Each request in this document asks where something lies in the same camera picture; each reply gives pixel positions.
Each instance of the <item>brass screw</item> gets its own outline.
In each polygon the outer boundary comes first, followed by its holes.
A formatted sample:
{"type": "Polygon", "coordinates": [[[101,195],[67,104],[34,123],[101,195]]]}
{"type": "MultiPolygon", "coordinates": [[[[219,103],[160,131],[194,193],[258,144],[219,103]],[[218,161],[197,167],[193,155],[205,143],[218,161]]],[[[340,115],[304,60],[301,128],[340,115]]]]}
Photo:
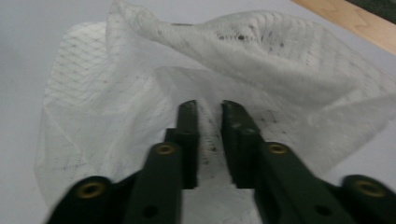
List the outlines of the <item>brass screw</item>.
{"type": "Polygon", "coordinates": [[[77,196],[82,199],[95,198],[105,192],[106,186],[101,182],[90,182],[77,189],[77,196]]]}
{"type": "Polygon", "coordinates": [[[288,152],[288,149],[282,145],[279,144],[272,144],[268,147],[271,153],[274,154],[285,154],[288,152]]]}
{"type": "Polygon", "coordinates": [[[176,149],[169,145],[160,145],[157,147],[157,153],[160,155],[168,155],[172,154],[176,151],[176,149]]]}
{"type": "Polygon", "coordinates": [[[376,198],[382,198],[385,196],[385,191],[378,186],[377,184],[366,181],[366,180],[358,180],[355,182],[355,188],[360,191],[361,193],[371,196],[371,197],[376,197],[376,198]]]}

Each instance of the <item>crumpled fabric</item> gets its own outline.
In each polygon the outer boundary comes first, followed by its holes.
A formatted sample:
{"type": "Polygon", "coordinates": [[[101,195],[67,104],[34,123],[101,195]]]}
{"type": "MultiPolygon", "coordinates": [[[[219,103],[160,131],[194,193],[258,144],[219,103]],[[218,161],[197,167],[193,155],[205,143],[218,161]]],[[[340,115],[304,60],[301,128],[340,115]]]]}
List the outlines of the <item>crumpled fabric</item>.
{"type": "Polygon", "coordinates": [[[251,11],[174,24],[116,1],[107,22],[66,32],[53,65],[35,165],[47,204],[84,177],[138,171],[189,100],[202,137],[183,222],[261,223],[251,190],[231,184],[221,101],[242,104],[265,140],[322,175],[394,118],[396,81],[312,21],[251,11]]]}

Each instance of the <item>white surface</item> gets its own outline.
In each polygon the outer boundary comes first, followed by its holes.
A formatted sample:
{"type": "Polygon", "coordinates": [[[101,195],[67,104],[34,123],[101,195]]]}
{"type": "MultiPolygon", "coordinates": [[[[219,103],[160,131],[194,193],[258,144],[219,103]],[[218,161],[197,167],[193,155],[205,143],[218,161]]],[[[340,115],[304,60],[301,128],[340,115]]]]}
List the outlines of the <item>white surface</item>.
{"type": "MultiPolygon", "coordinates": [[[[288,0],[131,1],[161,20],[196,23],[247,9],[276,10],[310,19],[333,31],[354,50],[396,76],[396,57],[288,0]]],[[[33,164],[46,80],[66,29],[105,21],[111,1],[2,1],[0,3],[0,223],[41,223],[48,208],[39,195],[33,164]]],[[[396,122],[325,178],[366,174],[396,189],[396,122]]]]}

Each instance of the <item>screw hole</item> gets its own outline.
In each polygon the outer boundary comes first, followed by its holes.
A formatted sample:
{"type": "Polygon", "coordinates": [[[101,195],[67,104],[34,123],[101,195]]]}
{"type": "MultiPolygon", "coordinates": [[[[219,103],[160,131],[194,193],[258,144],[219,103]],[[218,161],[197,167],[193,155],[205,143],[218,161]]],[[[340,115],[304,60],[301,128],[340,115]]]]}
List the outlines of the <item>screw hole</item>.
{"type": "Polygon", "coordinates": [[[157,147],[157,153],[161,155],[172,154],[175,152],[175,148],[168,145],[161,145],[157,147]]]}
{"type": "Polygon", "coordinates": [[[145,218],[153,218],[158,215],[158,208],[154,205],[149,205],[142,212],[143,217],[145,218]]]}
{"type": "Polygon", "coordinates": [[[106,189],[106,186],[100,182],[90,182],[82,185],[77,190],[77,196],[83,199],[95,198],[101,195],[106,189]]]}
{"type": "Polygon", "coordinates": [[[355,183],[355,188],[361,193],[371,197],[380,198],[385,196],[385,191],[382,188],[369,181],[359,180],[355,183]]]}
{"type": "Polygon", "coordinates": [[[317,211],[318,214],[320,214],[324,217],[329,217],[332,215],[332,211],[324,205],[316,205],[315,211],[317,211]]]}
{"type": "Polygon", "coordinates": [[[286,147],[276,144],[269,146],[269,150],[274,154],[284,154],[288,152],[288,149],[286,147]]]}

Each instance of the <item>black metal bracket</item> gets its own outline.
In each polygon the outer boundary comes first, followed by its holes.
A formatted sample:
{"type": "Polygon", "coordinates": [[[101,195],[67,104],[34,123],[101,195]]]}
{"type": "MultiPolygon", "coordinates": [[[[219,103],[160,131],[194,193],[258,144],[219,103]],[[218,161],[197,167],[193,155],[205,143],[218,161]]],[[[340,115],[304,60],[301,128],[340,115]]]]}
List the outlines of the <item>black metal bracket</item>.
{"type": "MultiPolygon", "coordinates": [[[[239,189],[254,189],[263,223],[375,223],[396,220],[396,195],[378,181],[350,175],[341,187],[314,177],[288,147],[266,142],[241,105],[224,101],[221,134],[228,168],[239,189]]],[[[148,152],[144,167],[119,183],[91,176],[73,186],[49,224],[178,224],[181,191],[197,186],[198,113],[179,107],[177,126],[148,152]]]]}
{"type": "Polygon", "coordinates": [[[222,140],[233,182],[255,189],[264,223],[396,223],[396,195],[363,175],[350,175],[342,187],[316,177],[293,151],[265,142],[241,105],[222,104],[222,140]]]}

